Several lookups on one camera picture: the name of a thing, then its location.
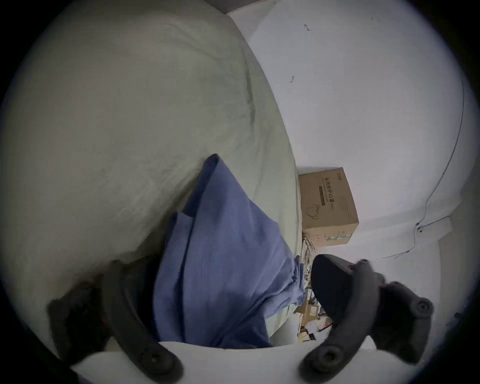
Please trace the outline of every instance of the electrical wire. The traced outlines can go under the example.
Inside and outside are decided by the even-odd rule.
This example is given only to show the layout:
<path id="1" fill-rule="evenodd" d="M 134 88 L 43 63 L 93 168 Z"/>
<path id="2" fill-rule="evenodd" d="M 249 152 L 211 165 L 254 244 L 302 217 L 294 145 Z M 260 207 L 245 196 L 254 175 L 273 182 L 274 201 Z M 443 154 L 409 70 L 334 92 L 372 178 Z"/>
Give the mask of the electrical wire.
<path id="1" fill-rule="evenodd" d="M 408 251 L 404 251 L 404 252 L 400 252 L 400 253 L 396 253 L 394 255 L 390 255 L 390 256 L 385 256 L 385 257 L 380 257 L 378 259 L 374 259 L 374 260 L 370 260 L 371 262 L 374 262 L 374 261 L 378 261 L 378 260 L 383 260 L 383 259 L 388 259 L 390 257 L 399 257 L 401 255 L 404 255 L 406 253 L 409 253 L 411 250 L 413 250 L 415 248 L 415 246 L 417 245 L 417 238 L 415 236 L 415 232 L 417 230 L 420 230 L 421 228 L 424 228 L 426 226 L 429 226 L 430 224 L 433 224 L 433 223 L 436 223 L 437 221 L 440 221 L 448 216 L 445 216 L 445 217 L 442 217 L 441 219 L 438 219 L 438 220 L 435 220 L 429 224 L 426 224 L 424 226 L 421 226 L 420 224 L 422 223 L 423 220 L 425 220 L 425 217 L 427 216 L 427 204 L 428 202 L 430 201 L 430 198 L 433 196 L 433 194 L 435 193 L 435 191 L 437 190 L 438 186 L 440 185 L 440 182 L 442 181 L 442 179 L 444 178 L 445 176 L 445 173 L 447 172 L 447 169 L 448 169 L 448 166 L 450 165 L 450 162 L 452 161 L 452 158 L 453 158 L 453 155 L 455 153 L 455 150 L 456 150 L 456 145 L 458 144 L 458 139 L 460 138 L 460 132 L 462 130 L 462 123 L 463 123 L 463 111 L 464 111 L 464 108 L 465 108 L 465 89 L 464 89 L 464 85 L 463 85 L 463 75 L 460 75 L 460 81 L 462 83 L 462 115 L 460 117 L 460 126 L 458 127 L 458 133 L 456 135 L 456 140 L 455 140 L 455 145 L 453 146 L 453 151 L 452 151 L 452 154 L 450 155 L 450 158 L 448 159 L 448 162 L 447 162 L 447 165 L 444 169 L 444 171 L 442 172 L 442 175 L 440 176 L 440 179 L 438 180 L 437 184 L 435 185 L 434 189 L 432 190 L 432 192 L 430 192 L 427 200 L 425 201 L 425 207 L 423 209 L 423 217 L 420 219 L 420 221 L 415 224 L 415 226 L 413 227 L 413 246 L 408 250 Z"/>

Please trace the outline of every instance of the bed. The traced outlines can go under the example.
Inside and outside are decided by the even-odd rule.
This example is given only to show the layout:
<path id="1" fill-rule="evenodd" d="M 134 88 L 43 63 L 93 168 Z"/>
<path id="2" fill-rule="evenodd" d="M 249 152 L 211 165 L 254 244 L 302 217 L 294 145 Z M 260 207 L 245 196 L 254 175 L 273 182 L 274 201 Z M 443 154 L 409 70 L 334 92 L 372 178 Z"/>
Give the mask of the bed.
<path id="1" fill-rule="evenodd" d="M 233 21 L 202 1 L 72 4 L 11 84 L 1 152 L 2 279 L 51 350 L 48 302 L 112 259 L 159 252 L 213 153 L 300 253 L 274 96 Z M 293 310 L 268 319 L 270 335 Z"/>

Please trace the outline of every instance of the blue blanket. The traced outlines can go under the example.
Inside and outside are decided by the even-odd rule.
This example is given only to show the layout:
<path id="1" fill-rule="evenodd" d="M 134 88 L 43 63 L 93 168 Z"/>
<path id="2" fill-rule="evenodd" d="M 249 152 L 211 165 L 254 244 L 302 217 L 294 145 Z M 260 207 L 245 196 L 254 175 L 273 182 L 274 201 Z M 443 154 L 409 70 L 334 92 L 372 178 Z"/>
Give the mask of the blue blanket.
<path id="1" fill-rule="evenodd" d="M 160 341 L 270 347 L 265 319 L 303 302 L 298 256 L 218 155 L 205 161 L 166 240 L 153 293 Z"/>

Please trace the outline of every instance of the blue cloth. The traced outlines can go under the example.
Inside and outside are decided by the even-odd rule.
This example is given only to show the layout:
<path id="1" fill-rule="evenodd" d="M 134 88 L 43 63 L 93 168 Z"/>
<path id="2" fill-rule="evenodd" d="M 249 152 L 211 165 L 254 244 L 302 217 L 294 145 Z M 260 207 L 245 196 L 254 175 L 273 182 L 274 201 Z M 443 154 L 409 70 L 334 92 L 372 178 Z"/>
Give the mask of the blue cloth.
<path id="1" fill-rule="evenodd" d="M 303 264 L 218 155 L 170 219 L 153 293 L 160 341 L 270 347 L 265 319 L 300 305 Z"/>

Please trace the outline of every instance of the black plastic bracket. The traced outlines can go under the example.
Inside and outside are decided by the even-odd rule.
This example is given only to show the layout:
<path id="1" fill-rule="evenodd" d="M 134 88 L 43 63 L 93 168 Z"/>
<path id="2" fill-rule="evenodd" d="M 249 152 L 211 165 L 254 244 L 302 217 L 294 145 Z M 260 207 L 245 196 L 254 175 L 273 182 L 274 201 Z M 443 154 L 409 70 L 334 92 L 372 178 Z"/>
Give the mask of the black plastic bracket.
<path id="1" fill-rule="evenodd" d="M 352 269 L 351 296 L 342 321 L 311 351 L 299 366 L 308 383 L 324 383 L 337 375 L 359 350 L 372 330 L 380 301 L 379 280 L 367 260 Z"/>
<path id="2" fill-rule="evenodd" d="M 148 269 L 145 263 L 140 268 Z M 130 360 L 157 383 L 174 383 L 183 375 L 180 360 L 160 345 L 139 316 L 138 287 L 144 274 L 130 273 L 132 264 L 111 262 L 104 275 L 102 301 L 108 325 Z"/>

